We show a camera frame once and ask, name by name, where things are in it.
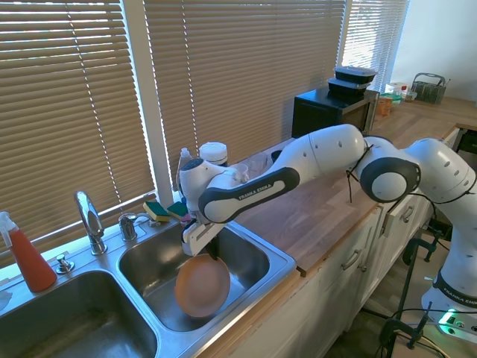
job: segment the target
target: white wall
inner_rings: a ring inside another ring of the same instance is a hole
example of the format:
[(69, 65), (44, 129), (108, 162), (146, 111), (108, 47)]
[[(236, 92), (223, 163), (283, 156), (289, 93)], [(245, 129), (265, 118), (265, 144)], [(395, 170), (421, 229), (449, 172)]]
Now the white wall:
[(476, 16), (477, 0), (410, 0), (391, 80), (431, 72), (452, 79), (445, 96), (477, 101)]

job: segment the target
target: kitchen cabinet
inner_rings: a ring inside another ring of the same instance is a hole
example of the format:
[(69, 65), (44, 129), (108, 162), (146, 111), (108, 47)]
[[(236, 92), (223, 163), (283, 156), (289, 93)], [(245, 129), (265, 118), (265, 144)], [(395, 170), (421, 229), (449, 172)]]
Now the kitchen cabinet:
[(430, 214), (417, 195), (379, 205), (230, 357), (324, 356)]
[(376, 229), (371, 214), (311, 278), (231, 354), (242, 357), (320, 357), (339, 337), (356, 308), (361, 265)]
[(427, 199), (417, 195), (409, 195), (395, 205), (385, 204), (380, 207), (376, 232), (363, 265), (366, 269), (362, 270), (356, 296), (356, 313), (388, 273), (417, 229), (432, 214)]

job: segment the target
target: faucet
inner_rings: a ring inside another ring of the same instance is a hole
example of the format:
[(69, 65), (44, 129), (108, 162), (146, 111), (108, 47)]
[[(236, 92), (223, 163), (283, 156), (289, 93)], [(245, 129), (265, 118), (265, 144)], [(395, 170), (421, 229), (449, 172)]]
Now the faucet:
[(157, 227), (159, 222), (155, 222), (147, 213), (133, 214), (125, 213), (119, 216), (119, 228), (121, 229), (123, 241), (133, 241), (137, 238), (136, 230), (134, 229), (134, 222), (138, 218), (147, 218), (149, 220), (149, 227)]
[(91, 242), (91, 254), (95, 256), (104, 254), (107, 250), (107, 246), (101, 238), (104, 234), (104, 229), (95, 206), (85, 192), (76, 192), (75, 201), (78, 210), (80, 210), (81, 221), (83, 221), (84, 228)]

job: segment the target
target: window blinds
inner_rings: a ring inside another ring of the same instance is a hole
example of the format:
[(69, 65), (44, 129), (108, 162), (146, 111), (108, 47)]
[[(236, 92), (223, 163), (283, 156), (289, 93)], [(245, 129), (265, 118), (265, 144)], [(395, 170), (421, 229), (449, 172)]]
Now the window blinds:
[(336, 0), (145, 0), (171, 173), (180, 149), (229, 162), (291, 135), (294, 96), (333, 76)]
[(343, 65), (378, 71), (372, 90), (384, 92), (391, 76), (408, 0), (351, 0)]
[(154, 190), (119, 0), (0, 1), (0, 149), (0, 210), (30, 239), (80, 220), (76, 190), (98, 211)]

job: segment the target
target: sink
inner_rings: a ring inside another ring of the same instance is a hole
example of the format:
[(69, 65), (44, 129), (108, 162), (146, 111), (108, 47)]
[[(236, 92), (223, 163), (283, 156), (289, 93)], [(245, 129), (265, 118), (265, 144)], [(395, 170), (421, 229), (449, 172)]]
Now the sink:
[(105, 271), (67, 280), (0, 316), (0, 357), (155, 357), (157, 338)]
[(89, 246), (70, 254), (75, 269), (44, 292), (30, 292), (21, 278), (3, 285), (10, 298), (0, 308), (0, 358), (196, 357), (296, 269), (292, 257), (227, 223), (218, 244), (230, 293), (213, 315), (192, 318), (174, 296), (189, 259), (179, 222), (151, 227), (139, 219), (135, 227), (131, 242), (113, 228), (103, 255)]
[(193, 318), (179, 308), (174, 297), (179, 269), (190, 258), (182, 250), (182, 231), (177, 225), (129, 249), (119, 261), (119, 270), (168, 329), (189, 332), (222, 314), (258, 283), (268, 273), (270, 261), (252, 242), (224, 228), (218, 234), (219, 257), (230, 271), (230, 293), (214, 315)]

